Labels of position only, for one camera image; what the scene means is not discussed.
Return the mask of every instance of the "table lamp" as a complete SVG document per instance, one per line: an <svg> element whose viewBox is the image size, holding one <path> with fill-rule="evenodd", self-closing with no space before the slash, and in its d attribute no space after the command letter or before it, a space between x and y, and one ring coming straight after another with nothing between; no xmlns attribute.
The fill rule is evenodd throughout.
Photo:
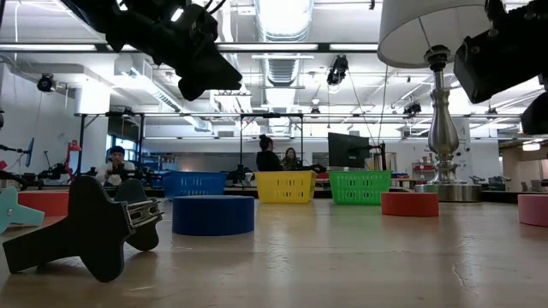
<svg viewBox="0 0 548 308"><path fill-rule="evenodd" d="M467 36L489 29L485 0L384 0L378 58L395 68L430 68L435 88L428 146L437 156L436 175L417 192L438 193L441 202L476 202L481 186L456 177L453 152L459 139L449 113L444 68Z"/></svg>

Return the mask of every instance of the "yellow plastic basket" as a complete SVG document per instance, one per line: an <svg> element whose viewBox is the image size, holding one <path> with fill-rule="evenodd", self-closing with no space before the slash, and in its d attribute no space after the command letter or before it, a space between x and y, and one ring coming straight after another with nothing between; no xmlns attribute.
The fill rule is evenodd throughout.
<svg viewBox="0 0 548 308"><path fill-rule="evenodd" d="M255 172L259 200L266 204L306 204L314 198L313 171Z"/></svg>

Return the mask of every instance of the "lamp shade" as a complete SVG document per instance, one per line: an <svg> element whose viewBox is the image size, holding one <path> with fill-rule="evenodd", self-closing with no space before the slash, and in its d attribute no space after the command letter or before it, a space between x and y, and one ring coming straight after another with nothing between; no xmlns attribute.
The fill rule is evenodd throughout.
<svg viewBox="0 0 548 308"><path fill-rule="evenodd" d="M394 68L426 68L426 52L442 44L452 61L464 38L489 29L484 4L485 0L384 0L378 58Z"/></svg>

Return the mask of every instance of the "teal plastic piece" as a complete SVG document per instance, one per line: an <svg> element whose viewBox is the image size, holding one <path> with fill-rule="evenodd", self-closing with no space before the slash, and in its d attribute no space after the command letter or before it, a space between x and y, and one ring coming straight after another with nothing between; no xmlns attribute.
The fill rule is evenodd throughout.
<svg viewBox="0 0 548 308"><path fill-rule="evenodd" d="M15 187L8 187L0 193L0 234L10 224L41 226L44 212L17 203L19 193Z"/></svg>

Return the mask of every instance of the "dark hair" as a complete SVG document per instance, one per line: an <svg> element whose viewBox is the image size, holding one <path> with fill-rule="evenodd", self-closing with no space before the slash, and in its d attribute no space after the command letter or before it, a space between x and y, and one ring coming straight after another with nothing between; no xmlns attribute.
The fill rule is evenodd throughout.
<svg viewBox="0 0 548 308"><path fill-rule="evenodd" d="M114 153L121 153L122 155L126 154L126 150L124 150L121 146L116 145L110 148L109 155Z"/></svg>
<svg viewBox="0 0 548 308"><path fill-rule="evenodd" d="M259 146L260 146L260 149L263 151L266 151L269 145L274 145L274 142L272 142L272 138L266 137L266 135L264 134L260 135L259 139L260 139Z"/></svg>
<svg viewBox="0 0 548 308"><path fill-rule="evenodd" d="M297 151L295 151L294 148L288 148L287 150L285 150L285 157L284 158L288 157L288 152L289 151L293 151L293 154L295 154L295 157L293 157L293 159L297 159Z"/></svg>

